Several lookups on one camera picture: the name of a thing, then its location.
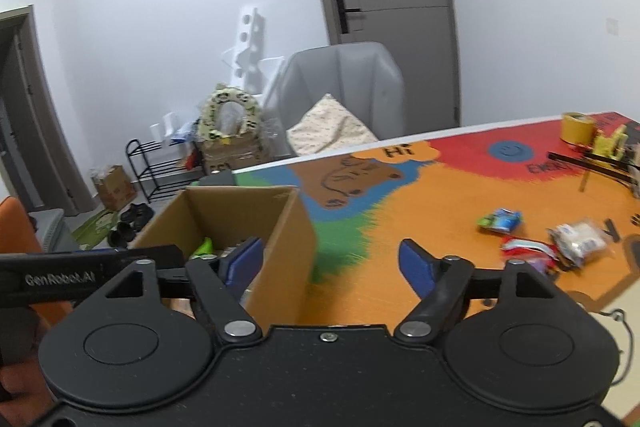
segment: white table edge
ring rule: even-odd
[[[297,156],[296,158],[287,158],[286,160],[263,163],[261,165],[255,165],[253,167],[237,169],[234,171],[234,174],[242,174],[244,172],[259,171],[261,169],[268,169],[271,167],[278,167],[281,165],[291,165],[292,163],[307,162],[311,160],[317,160],[318,158],[328,158],[329,156],[352,154],[354,152],[367,151],[370,149],[375,149],[377,147],[393,147],[395,145],[400,145],[401,143],[411,143],[411,142],[417,142],[422,140],[433,140],[436,138],[459,136],[460,134],[471,134],[475,132],[489,131],[492,129],[515,127],[517,125],[526,125],[529,123],[540,123],[540,122],[559,120],[559,119],[560,119],[560,116],[555,115],[555,116],[542,116],[537,118],[524,118],[521,120],[507,120],[502,122],[481,123],[478,125],[467,125],[464,127],[453,127],[451,129],[443,129],[441,131],[430,131],[430,132],[424,132],[420,134],[412,134],[410,136],[401,136],[398,138],[391,138],[389,140],[380,140],[378,142],[367,143],[364,145],[344,147],[342,149],[322,151],[315,154],[308,154],[306,156]]]

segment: yellow toy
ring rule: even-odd
[[[621,160],[625,155],[625,143],[628,136],[625,134],[626,125],[618,127],[611,136],[605,136],[598,129],[596,137],[593,140],[592,153],[597,156],[604,156],[613,160]]]

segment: table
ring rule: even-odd
[[[618,113],[594,116],[606,133],[628,124],[630,142],[640,142],[635,121]],[[478,267],[499,268],[500,237],[476,226],[496,208],[522,211],[517,234],[542,241],[547,228],[562,223],[590,217],[604,226],[612,220],[620,241],[556,283],[612,332],[623,351],[619,374],[630,360],[628,375],[605,405],[627,420],[640,419],[632,384],[640,381],[640,359],[633,363],[624,327],[640,330],[640,203],[628,188],[595,173],[580,192],[584,171],[546,158],[549,151],[575,155],[559,133],[558,118],[457,128],[242,169],[236,179],[303,191],[318,256],[302,324],[384,323],[392,330],[418,300],[398,270],[404,238],[436,257],[459,255]],[[475,301],[470,313],[484,309]],[[597,313],[613,309],[623,309],[626,322]]]

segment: silver rivet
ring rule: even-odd
[[[231,321],[225,325],[225,333],[232,337],[247,337],[255,333],[255,324],[249,321]]]
[[[400,326],[400,333],[408,337],[426,337],[431,333],[431,326],[422,321],[408,321]]]
[[[320,340],[323,342],[335,342],[338,340],[338,335],[331,331],[325,331],[324,333],[320,333]]]

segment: roll of tape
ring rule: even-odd
[[[591,145],[596,131],[596,121],[581,112],[566,112],[562,115],[562,141],[572,145]]]

